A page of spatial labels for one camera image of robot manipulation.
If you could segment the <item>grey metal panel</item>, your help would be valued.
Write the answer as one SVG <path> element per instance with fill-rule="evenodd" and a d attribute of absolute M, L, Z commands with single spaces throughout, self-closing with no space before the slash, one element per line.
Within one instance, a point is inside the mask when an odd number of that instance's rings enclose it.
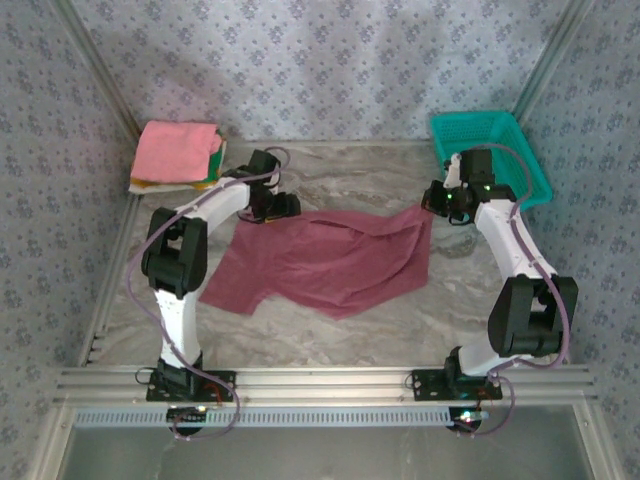
<path fill-rule="evenodd" d="M 166 428 L 76 427 L 60 480 L 595 480 L 567 407 L 519 407 L 498 432 L 445 427 L 238 428 L 188 443 Z"/>

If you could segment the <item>aluminium side rail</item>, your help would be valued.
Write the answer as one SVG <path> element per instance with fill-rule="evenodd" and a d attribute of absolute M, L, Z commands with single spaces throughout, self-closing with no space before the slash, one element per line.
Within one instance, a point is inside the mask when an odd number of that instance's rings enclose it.
<path fill-rule="evenodd" d="M 130 242 L 141 201 L 142 196 L 138 195 L 130 194 L 127 198 L 118 234 L 115 238 L 103 282 L 96 298 L 89 328 L 80 349 L 77 360 L 78 367 L 85 367 L 91 362 L 94 341 L 106 330 L 112 304 L 119 288 L 124 265 L 128 258 Z"/>

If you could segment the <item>pink folded t-shirt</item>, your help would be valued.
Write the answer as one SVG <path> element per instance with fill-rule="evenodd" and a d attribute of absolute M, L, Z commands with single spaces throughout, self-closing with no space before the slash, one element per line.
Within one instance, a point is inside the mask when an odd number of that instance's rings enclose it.
<path fill-rule="evenodd" d="M 205 180 L 210 157 L 222 143 L 215 124 L 150 121 L 140 136 L 131 176 L 160 184 Z"/>

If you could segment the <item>teal plastic basket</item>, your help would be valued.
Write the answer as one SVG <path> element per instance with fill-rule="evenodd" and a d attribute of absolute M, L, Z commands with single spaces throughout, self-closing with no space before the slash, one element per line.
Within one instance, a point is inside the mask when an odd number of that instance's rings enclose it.
<path fill-rule="evenodd" d="M 519 156 L 493 148 L 493 171 L 496 182 L 507 184 L 514 194 L 526 200 L 521 209 L 549 203 L 551 186 L 543 173 L 520 125 L 506 111 L 475 111 L 443 113 L 430 120 L 432 138 L 442 171 L 445 162 L 460 153 L 481 144 L 503 145 Z"/>

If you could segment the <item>aluminium frame post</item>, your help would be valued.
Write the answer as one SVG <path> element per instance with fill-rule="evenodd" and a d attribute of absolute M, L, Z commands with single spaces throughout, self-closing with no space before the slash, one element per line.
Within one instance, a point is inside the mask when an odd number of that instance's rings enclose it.
<path fill-rule="evenodd" d="M 136 145 L 140 127 L 115 78 L 71 0 L 48 0 L 127 140 Z"/>
<path fill-rule="evenodd" d="M 513 116 L 521 127 L 526 125 L 595 2 L 596 0 L 567 0 L 513 109 Z"/>

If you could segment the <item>green folded t-shirt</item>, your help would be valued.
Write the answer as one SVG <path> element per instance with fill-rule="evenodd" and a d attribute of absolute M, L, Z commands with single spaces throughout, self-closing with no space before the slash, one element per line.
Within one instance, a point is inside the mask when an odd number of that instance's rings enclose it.
<path fill-rule="evenodd" d="M 208 171 L 207 177 L 205 178 L 206 182 L 213 182 L 218 179 L 219 171 L 224 157 L 224 147 L 224 137 L 219 132 L 216 132 L 213 137 L 213 143 L 210 147 Z"/>

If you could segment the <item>yellow folded t-shirt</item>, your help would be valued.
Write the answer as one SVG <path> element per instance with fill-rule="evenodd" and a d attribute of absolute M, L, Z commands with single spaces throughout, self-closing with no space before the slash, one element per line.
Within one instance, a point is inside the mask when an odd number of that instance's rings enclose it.
<path fill-rule="evenodd" d="M 156 183 L 147 182 L 134 177 L 130 178 L 128 191 L 135 195 L 146 195 L 154 193 L 169 193 L 183 190 L 202 191 L 213 188 L 216 181 L 213 182 L 192 182 L 192 183 Z"/>

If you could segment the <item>maroon t-shirt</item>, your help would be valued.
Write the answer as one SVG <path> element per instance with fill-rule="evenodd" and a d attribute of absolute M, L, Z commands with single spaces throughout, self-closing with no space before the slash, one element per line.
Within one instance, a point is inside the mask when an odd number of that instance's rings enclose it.
<path fill-rule="evenodd" d="M 418 205 L 392 216 L 309 211 L 268 224 L 237 224 L 200 296 L 251 315 L 282 296 L 340 320 L 424 287 L 433 216 Z"/>

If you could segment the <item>small black controller board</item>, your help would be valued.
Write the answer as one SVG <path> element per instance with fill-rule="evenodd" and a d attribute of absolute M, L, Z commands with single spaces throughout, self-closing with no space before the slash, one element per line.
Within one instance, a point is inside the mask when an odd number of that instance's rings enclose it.
<path fill-rule="evenodd" d="M 171 407 L 165 415 L 166 423 L 174 435 L 190 437 L 200 432 L 206 422 L 205 407 Z"/>
<path fill-rule="evenodd" d="M 465 435 L 475 434 L 483 421 L 489 418 L 489 414 L 481 408 L 471 407 L 450 407 L 449 416 L 451 424 L 447 429 Z"/>

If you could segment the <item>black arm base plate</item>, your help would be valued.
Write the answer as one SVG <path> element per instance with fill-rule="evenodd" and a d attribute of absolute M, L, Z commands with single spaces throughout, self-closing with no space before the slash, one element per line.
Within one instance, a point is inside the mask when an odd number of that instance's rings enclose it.
<path fill-rule="evenodd" d="M 232 403 L 232 393 L 219 382 L 194 375 L 188 370 L 169 375 L 151 373 L 146 400 L 149 402 L 216 402 Z"/>
<path fill-rule="evenodd" d="M 503 398 L 501 387 L 486 377 L 449 374 L 444 369 L 413 370 L 411 388 L 415 401 L 473 402 Z"/>

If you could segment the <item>aluminium mounting rail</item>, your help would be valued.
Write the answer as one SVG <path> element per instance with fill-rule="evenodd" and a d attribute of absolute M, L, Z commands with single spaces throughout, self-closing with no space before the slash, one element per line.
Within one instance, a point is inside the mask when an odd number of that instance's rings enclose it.
<path fill-rule="evenodd" d="M 258 406 L 409 406 L 408 367 L 322 367 L 236 369 L 235 390 L 241 404 Z M 518 405 L 563 405 L 596 400 L 589 369 L 510 368 L 502 373 L 513 386 Z M 143 367 L 63 369 L 52 393 L 56 404 L 140 406 L 150 371 Z"/>

